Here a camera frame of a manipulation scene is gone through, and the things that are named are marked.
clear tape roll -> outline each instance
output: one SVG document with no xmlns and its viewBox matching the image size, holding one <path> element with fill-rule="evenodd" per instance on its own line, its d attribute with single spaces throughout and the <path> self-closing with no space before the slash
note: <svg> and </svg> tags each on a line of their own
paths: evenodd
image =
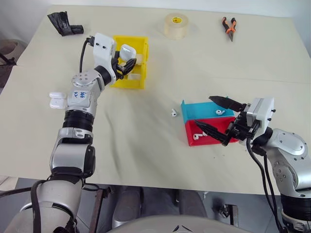
<svg viewBox="0 0 311 233">
<path fill-rule="evenodd" d="M 187 16 L 180 13 L 171 13 L 165 17 L 164 34 L 171 40 L 185 37 L 188 28 Z"/>
</svg>

red box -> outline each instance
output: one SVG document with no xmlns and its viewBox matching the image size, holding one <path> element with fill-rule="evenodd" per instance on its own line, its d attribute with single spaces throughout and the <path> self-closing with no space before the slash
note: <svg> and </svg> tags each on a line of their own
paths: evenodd
<svg viewBox="0 0 311 233">
<path fill-rule="evenodd" d="M 201 121 L 207 124 L 210 124 L 218 129 L 219 132 L 225 133 L 229 124 L 235 120 L 234 116 L 230 117 L 220 117 L 220 118 L 207 118 L 207 119 L 199 119 L 197 121 Z M 185 124 L 187 138 L 189 146 L 201 146 L 201 145 L 212 145 L 212 144 L 220 144 L 220 141 L 212 138 L 211 136 L 202 136 L 199 137 L 198 140 L 193 139 L 193 135 L 195 133 L 202 134 L 202 130 L 195 124 L 195 120 L 188 120 Z M 238 140 L 232 138 L 230 142 L 237 142 Z"/>
</svg>

yellow box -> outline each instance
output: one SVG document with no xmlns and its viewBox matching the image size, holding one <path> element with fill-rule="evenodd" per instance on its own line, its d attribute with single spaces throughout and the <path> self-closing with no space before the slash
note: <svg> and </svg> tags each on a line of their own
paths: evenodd
<svg viewBox="0 0 311 233">
<path fill-rule="evenodd" d="M 129 80 L 128 75 L 124 76 L 124 79 L 119 79 L 115 84 L 111 85 L 119 88 L 129 89 L 144 89 L 145 79 L 147 71 L 148 60 L 148 38 L 145 36 L 127 36 L 127 35 L 115 35 L 113 39 L 117 43 L 116 50 L 120 51 L 121 45 L 127 44 L 136 50 L 136 54 L 142 54 L 141 65 L 135 65 L 132 74 L 140 74 L 140 80 Z"/>
</svg>

orange handle pliers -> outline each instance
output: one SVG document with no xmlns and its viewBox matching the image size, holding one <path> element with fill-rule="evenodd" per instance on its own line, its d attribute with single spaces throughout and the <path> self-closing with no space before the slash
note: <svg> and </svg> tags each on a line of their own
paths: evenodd
<svg viewBox="0 0 311 233">
<path fill-rule="evenodd" d="M 225 28 L 225 33 L 229 35 L 231 41 L 233 41 L 233 33 L 236 31 L 235 26 L 237 25 L 237 21 L 235 18 L 231 19 L 232 26 L 230 27 L 226 17 L 223 17 L 223 26 Z"/>
</svg>

white table surface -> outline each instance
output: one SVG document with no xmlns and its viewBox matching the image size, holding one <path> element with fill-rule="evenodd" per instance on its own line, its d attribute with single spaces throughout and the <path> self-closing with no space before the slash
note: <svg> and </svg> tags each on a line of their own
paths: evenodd
<svg viewBox="0 0 311 233">
<path fill-rule="evenodd" d="M 174 10 L 53 6 L 49 13 L 65 10 L 70 24 L 82 24 L 85 33 L 61 37 L 43 18 L 0 95 L 0 175 L 50 175 L 64 110 L 51 109 L 48 94 L 70 90 L 83 41 L 96 32 L 147 36 L 149 60 L 144 90 L 108 87 L 99 97 L 96 171 L 88 182 L 263 194 L 259 169 L 243 146 L 188 146 L 182 116 L 171 117 L 182 100 L 273 96 L 270 126 L 311 142 L 311 63 L 290 19 L 178 10 L 190 27 L 184 39 L 172 41 L 161 31 Z M 223 16 L 237 19 L 233 43 Z M 84 69 L 92 66 L 87 47 Z"/>
</svg>

